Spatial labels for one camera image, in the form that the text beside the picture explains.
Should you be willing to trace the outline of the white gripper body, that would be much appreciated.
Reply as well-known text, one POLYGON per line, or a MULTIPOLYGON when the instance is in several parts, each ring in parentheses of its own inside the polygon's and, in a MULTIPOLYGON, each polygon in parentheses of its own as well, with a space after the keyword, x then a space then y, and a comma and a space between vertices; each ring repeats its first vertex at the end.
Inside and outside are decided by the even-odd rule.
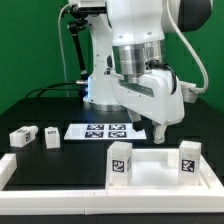
POLYGON ((152 70, 139 77, 139 83, 127 83, 111 75, 114 97, 118 104, 162 125, 176 124, 184 117, 184 103, 179 79, 174 93, 172 74, 152 70))

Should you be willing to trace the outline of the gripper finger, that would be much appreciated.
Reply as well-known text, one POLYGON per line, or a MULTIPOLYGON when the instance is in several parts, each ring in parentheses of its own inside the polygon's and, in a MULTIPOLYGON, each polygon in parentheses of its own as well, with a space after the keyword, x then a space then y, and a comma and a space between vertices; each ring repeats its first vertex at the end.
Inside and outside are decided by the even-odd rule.
POLYGON ((153 123, 153 137, 156 144, 162 144, 165 141, 166 126, 153 123))
POLYGON ((131 111, 129 113, 129 116, 132 121, 132 128, 136 132, 142 131, 143 130, 143 121, 141 119, 141 116, 138 113, 133 112, 133 111, 131 111))

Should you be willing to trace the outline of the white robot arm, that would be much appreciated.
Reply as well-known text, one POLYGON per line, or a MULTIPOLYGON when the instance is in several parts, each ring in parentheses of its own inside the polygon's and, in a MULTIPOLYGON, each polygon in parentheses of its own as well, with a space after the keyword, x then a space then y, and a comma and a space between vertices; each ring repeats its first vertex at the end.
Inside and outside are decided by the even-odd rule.
POLYGON ((142 119, 154 126, 154 142, 184 118, 208 86, 178 79, 164 57, 165 35, 200 29, 213 0, 68 0, 73 33, 89 28, 95 68, 87 77, 84 104, 101 111, 126 109, 136 131, 142 119))

